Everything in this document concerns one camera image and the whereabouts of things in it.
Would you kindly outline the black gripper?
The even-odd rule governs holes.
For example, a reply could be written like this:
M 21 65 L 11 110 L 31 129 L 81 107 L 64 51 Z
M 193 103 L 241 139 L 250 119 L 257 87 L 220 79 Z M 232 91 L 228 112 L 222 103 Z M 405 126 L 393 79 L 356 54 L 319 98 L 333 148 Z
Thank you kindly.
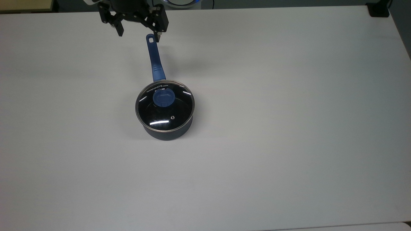
M 111 8 L 117 13 L 111 14 L 109 4 L 98 3 L 99 15 L 101 21 L 114 27 L 120 37 L 124 33 L 121 13 L 135 13 L 135 19 L 153 32 L 156 42 L 160 41 L 161 34 L 168 29 L 169 20 L 163 5 L 149 6 L 146 0 L 109 0 L 109 2 Z

